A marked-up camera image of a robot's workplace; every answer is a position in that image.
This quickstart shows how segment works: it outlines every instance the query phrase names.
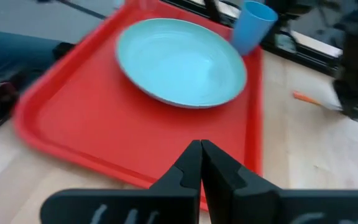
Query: light blue plate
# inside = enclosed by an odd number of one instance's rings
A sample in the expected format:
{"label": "light blue plate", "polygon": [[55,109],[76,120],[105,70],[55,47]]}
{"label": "light blue plate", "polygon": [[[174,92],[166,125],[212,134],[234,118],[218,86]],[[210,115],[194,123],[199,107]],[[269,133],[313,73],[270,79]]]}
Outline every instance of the light blue plate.
{"label": "light blue plate", "polygon": [[127,77],[170,105],[209,108],[245,87],[241,56],[221,36],[178,19],[149,19],[126,29],[117,59]]}

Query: blue cup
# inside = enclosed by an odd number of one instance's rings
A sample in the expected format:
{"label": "blue cup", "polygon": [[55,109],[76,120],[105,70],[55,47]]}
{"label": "blue cup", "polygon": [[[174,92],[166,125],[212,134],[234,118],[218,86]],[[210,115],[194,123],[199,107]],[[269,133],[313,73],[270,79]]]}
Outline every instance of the blue cup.
{"label": "blue cup", "polygon": [[231,44],[241,55],[249,54],[277,19],[277,13],[268,6],[256,1],[245,1],[234,24]]}

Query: table surface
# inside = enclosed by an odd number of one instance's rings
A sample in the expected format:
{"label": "table surface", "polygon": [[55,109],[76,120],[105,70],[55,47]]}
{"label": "table surface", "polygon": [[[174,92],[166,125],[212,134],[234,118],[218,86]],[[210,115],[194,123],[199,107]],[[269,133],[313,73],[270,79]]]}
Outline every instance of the table surface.
{"label": "table surface", "polygon": [[[297,34],[328,52],[329,46]],[[358,123],[293,99],[299,90],[337,104],[326,75],[264,52],[264,177],[282,188],[358,189]],[[0,127],[0,223],[39,223],[42,202],[67,188],[133,189],[25,145],[12,123]],[[200,223],[210,223],[201,212]]]}

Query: red tray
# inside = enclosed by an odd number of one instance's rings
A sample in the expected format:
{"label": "red tray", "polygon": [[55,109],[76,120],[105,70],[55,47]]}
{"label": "red tray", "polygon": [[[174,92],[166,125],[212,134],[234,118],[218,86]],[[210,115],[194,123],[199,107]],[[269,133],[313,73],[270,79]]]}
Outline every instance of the red tray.
{"label": "red tray", "polygon": [[[193,139],[210,139],[260,174],[262,51],[244,57],[247,85],[235,100],[203,110],[166,105],[136,88],[114,58],[121,31],[155,17],[194,22],[225,38],[232,32],[161,1],[153,11],[131,1],[27,90],[14,114],[19,136],[40,151],[144,188]],[[207,209],[204,193],[201,208]]]}

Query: blue jeans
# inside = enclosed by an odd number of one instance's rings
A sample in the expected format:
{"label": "blue jeans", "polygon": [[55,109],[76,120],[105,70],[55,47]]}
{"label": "blue jeans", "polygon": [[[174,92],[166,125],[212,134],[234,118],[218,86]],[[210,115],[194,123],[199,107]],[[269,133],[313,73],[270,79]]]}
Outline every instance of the blue jeans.
{"label": "blue jeans", "polygon": [[0,32],[0,74],[18,67],[48,69],[55,62],[52,50],[59,43],[57,40]]}

